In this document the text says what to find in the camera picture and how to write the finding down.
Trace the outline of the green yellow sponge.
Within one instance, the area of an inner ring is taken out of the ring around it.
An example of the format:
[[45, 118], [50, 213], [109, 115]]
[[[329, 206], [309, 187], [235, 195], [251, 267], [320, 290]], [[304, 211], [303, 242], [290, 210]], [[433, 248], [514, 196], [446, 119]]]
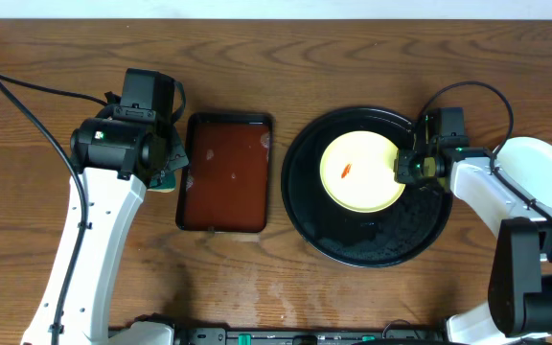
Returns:
[[176, 178], [174, 171], [163, 170], [156, 173], [148, 186], [149, 191], [170, 193], [176, 188]]

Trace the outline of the yellow plate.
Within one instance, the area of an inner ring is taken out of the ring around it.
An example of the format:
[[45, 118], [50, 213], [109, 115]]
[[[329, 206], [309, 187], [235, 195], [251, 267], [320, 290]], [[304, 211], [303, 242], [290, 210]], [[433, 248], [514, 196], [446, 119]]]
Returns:
[[403, 194], [395, 180], [399, 149], [386, 137], [357, 130], [335, 138], [323, 152], [319, 174], [323, 188], [338, 205], [357, 213], [391, 206]]

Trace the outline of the pale green plate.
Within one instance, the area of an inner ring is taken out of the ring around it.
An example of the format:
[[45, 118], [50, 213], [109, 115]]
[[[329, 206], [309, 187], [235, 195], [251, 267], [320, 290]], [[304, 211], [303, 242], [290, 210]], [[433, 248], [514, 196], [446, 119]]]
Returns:
[[544, 205], [552, 208], [552, 146], [533, 137], [509, 139], [497, 155], [501, 168]]

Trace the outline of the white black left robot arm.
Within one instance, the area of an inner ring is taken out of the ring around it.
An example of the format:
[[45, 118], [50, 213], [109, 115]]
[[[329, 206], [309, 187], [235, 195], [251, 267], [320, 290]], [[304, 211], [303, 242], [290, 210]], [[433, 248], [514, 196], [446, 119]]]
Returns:
[[117, 333], [108, 329], [125, 243], [151, 179], [180, 142], [172, 122], [91, 118], [71, 139], [75, 164], [61, 240], [24, 344], [172, 344], [158, 314]]

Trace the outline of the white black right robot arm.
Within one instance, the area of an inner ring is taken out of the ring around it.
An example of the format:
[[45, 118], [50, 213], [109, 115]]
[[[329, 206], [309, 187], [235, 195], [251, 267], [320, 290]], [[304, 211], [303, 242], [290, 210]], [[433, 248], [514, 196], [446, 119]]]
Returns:
[[401, 183], [432, 183], [464, 201], [497, 239], [487, 301], [448, 320], [449, 341], [510, 344], [552, 334], [552, 209], [503, 171], [495, 152], [462, 135], [399, 149], [394, 172]]

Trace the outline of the rectangular red-brown tray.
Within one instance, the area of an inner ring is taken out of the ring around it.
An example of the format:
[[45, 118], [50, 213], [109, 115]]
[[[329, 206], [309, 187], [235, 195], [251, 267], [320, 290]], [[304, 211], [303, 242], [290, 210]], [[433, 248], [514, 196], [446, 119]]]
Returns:
[[266, 113], [197, 112], [190, 117], [178, 228], [249, 234], [265, 229], [272, 132]]

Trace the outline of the round black tray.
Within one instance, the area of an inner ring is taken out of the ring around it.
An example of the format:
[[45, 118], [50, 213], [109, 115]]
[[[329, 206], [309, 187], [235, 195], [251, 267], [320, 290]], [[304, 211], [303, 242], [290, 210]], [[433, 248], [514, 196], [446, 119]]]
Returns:
[[388, 267], [409, 261], [445, 228], [453, 196], [434, 182], [408, 185], [393, 205], [357, 213], [328, 196], [319, 161], [339, 135], [369, 130], [398, 148], [413, 145], [414, 123], [383, 107], [344, 107], [309, 123], [289, 147], [281, 170], [281, 193], [287, 215], [306, 242], [346, 265]]

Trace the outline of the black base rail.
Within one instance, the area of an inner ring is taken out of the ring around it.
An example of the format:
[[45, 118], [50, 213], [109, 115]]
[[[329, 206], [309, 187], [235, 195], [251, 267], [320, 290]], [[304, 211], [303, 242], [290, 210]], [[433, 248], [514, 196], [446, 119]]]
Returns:
[[156, 340], [132, 340], [131, 344], [168, 345], [339, 345], [339, 344], [451, 344], [434, 330], [404, 328], [387, 331], [275, 331], [225, 330], [223, 328], [175, 329]]

